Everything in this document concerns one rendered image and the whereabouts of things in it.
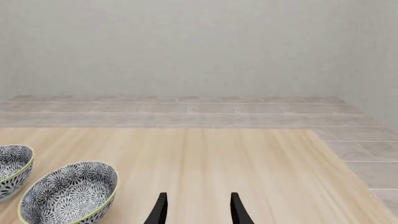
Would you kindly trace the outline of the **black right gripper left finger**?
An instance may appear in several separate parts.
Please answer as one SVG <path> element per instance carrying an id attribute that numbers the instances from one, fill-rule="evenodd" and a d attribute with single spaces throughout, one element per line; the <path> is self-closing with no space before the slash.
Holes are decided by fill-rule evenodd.
<path id="1" fill-rule="evenodd" d="M 144 224 L 165 224 L 167 219 L 167 193 L 161 192 Z"/>

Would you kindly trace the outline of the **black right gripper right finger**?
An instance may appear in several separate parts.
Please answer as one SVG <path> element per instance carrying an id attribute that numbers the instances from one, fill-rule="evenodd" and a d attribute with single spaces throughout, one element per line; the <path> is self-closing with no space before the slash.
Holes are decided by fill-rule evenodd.
<path id="1" fill-rule="evenodd" d="M 230 210 L 233 224 L 254 224 L 236 192 L 231 193 Z"/>

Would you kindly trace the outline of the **black white patterned bowl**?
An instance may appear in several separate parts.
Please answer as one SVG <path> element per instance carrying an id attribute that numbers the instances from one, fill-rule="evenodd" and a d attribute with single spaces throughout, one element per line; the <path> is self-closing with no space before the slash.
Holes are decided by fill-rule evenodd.
<path id="1" fill-rule="evenodd" d="M 0 203 L 13 197 L 29 178 L 34 151 L 26 145 L 0 146 Z"/>
<path id="2" fill-rule="evenodd" d="M 97 224 L 118 188 L 111 165 L 83 161 L 60 167 L 37 180 L 19 201 L 22 224 Z"/>

